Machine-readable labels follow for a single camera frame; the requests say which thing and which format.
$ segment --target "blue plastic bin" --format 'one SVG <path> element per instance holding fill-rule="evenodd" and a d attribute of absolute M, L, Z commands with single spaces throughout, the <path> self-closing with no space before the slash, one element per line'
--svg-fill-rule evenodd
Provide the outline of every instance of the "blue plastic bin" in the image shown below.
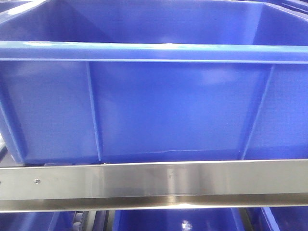
<path fill-rule="evenodd" d="M 0 0 L 0 12 L 7 11 L 9 9 L 12 9 L 16 6 L 20 6 L 20 5 L 25 4 L 27 2 L 30 2 L 30 1 L 28 1 L 28 0 L 4 0 L 4 1 L 1 1 Z"/>
<path fill-rule="evenodd" d="M 244 231 L 237 208 L 115 212 L 113 231 Z"/>
<path fill-rule="evenodd" d="M 255 231 L 307 231 L 308 207 L 248 209 Z"/>
<path fill-rule="evenodd" d="M 306 158 L 308 17 L 270 3 L 39 0 L 0 15 L 19 163 Z"/>
<path fill-rule="evenodd" d="M 0 213 L 1 231 L 72 231 L 74 212 Z"/>

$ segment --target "shelf frame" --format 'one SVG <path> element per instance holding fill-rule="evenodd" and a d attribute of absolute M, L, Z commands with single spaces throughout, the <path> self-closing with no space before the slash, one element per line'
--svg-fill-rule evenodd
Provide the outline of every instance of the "shelf frame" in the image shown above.
<path fill-rule="evenodd" d="M 308 205 L 308 160 L 1 167 L 0 211 Z"/>

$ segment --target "blue bin below shelf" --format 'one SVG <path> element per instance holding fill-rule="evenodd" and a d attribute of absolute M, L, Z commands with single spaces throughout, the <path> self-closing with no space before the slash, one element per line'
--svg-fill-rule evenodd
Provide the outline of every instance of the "blue bin below shelf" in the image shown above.
<path fill-rule="evenodd" d="M 244 231 L 237 208 L 116 211 L 113 231 Z"/>
<path fill-rule="evenodd" d="M 307 231 L 308 207 L 247 209 L 255 231 Z"/>
<path fill-rule="evenodd" d="M 1 231 L 71 231 L 75 212 L 0 213 Z"/>

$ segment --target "plastic bin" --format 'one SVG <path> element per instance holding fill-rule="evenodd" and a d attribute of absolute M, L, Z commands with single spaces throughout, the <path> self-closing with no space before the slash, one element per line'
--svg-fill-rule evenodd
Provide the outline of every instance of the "plastic bin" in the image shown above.
<path fill-rule="evenodd" d="M 22 4 L 25 4 L 30 1 L 24 1 L 24 0 L 5 0 L 5 1 L 0 1 L 0 13 L 9 9 L 12 9 L 16 6 L 20 6 Z"/>
<path fill-rule="evenodd" d="M 2 14 L 0 40 L 0 129 L 19 163 L 307 157 L 301 13 L 41 0 Z"/>
<path fill-rule="evenodd" d="M 0 213 L 1 231 L 72 231 L 74 212 Z"/>
<path fill-rule="evenodd" d="M 306 231 L 308 207 L 248 209 L 255 231 Z"/>
<path fill-rule="evenodd" d="M 113 231 L 244 231 L 236 208 L 122 210 Z"/>

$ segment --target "metal shelf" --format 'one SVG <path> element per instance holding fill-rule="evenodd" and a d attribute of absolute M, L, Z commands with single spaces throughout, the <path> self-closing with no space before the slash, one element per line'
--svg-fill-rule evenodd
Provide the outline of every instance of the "metal shelf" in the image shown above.
<path fill-rule="evenodd" d="M 2 167 L 0 181 L 2 212 L 308 205 L 306 159 Z"/>

